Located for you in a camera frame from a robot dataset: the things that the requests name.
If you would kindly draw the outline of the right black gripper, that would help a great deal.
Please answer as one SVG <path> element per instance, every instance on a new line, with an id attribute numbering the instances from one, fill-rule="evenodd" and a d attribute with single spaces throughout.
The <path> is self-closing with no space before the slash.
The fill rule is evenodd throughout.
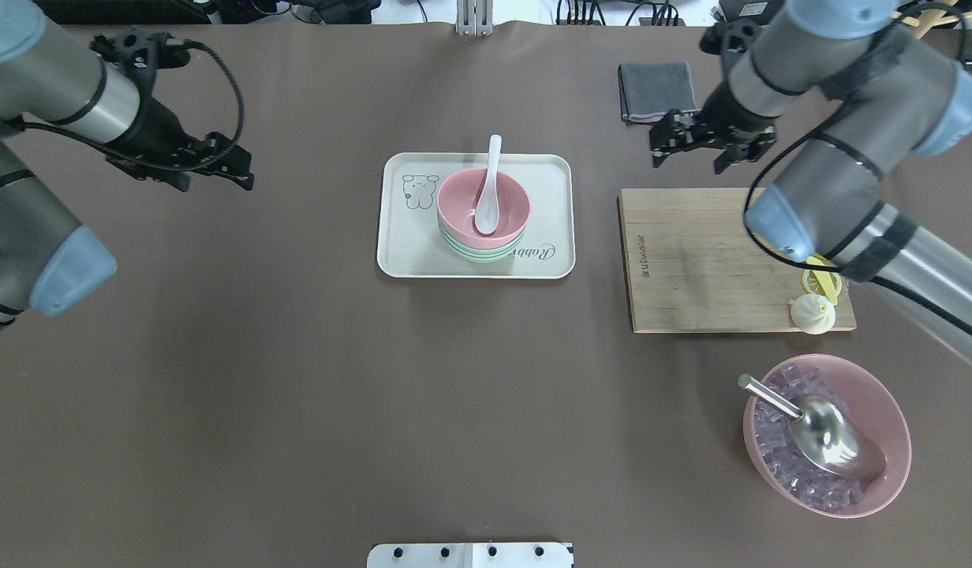
<path id="1" fill-rule="evenodd" d="M 660 168 L 670 155 L 699 148 L 696 143 L 744 155 L 761 155 L 776 140 L 774 119 L 746 109 L 727 81 L 722 80 L 697 114 L 671 109 L 652 124 L 649 154 L 653 168 Z"/>

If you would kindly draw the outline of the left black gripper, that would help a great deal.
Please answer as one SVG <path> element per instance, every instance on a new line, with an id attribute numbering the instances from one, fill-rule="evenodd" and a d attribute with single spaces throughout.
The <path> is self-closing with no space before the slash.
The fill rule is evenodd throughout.
<path id="1" fill-rule="evenodd" d="M 209 133 L 206 141 L 211 157 L 218 158 L 206 166 L 206 176 L 220 177 L 237 184 L 245 191 L 252 191 L 252 155 L 222 133 Z M 137 180 L 151 178 L 178 190 L 187 190 L 190 173 L 167 171 L 164 166 L 191 166 L 200 162 L 204 159 L 204 155 L 197 152 L 200 145 L 197 139 L 184 133 L 179 119 L 172 111 L 150 97 L 140 104 L 135 121 L 129 129 L 107 147 L 129 157 L 143 159 L 153 166 L 137 165 L 129 159 L 114 155 L 108 155 L 107 162 Z"/>

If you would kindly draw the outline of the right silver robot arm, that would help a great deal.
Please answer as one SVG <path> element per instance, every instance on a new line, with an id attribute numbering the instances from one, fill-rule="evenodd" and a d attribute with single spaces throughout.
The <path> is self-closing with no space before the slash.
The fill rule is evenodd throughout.
<path id="1" fill-rule="evenodd" d="M 703 107 L 672 109 L 649 133 L 653 164 L 717 148 L 716 172 L 756 162 L 774 124 L 818 88 L 839 108 L 789 148 L 788 165 L 750 192 L 742 225 L 769 256 L 811 256 L 890 305 L 972 364 L 972 260 L 886 204 L 880 181 L 910 154 L 933 157 L 972 133 L 972 75 L 894 18 L 895 1 L 787 1 L 764 28 L 716 26 L 701 42 L 723 59 Z"/>

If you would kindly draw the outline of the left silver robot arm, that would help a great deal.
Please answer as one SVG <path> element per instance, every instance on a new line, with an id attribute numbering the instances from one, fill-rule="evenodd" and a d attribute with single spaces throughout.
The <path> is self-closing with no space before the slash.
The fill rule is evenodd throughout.
<path id="1" fill-rule="evenodd" d="M 162 69 L 208 55 L 237 104 L 233 134 L 194 136 L 155 97 Z M 47 183 L 71 172 L 70 152 L 50 149 L 42 164 L 20 145 L 25 133 L 57 134 L 97 152 L 141 181 L 189 188 L 193 175 L 254 187 L 252 156 L 241 147 L 243 93 L 213 48 L 142 28 L 82 42 L 34 1 L 0 1 L 0 332 L 25 312 L 55 317 L 117 274 L 92 228 Z"/>

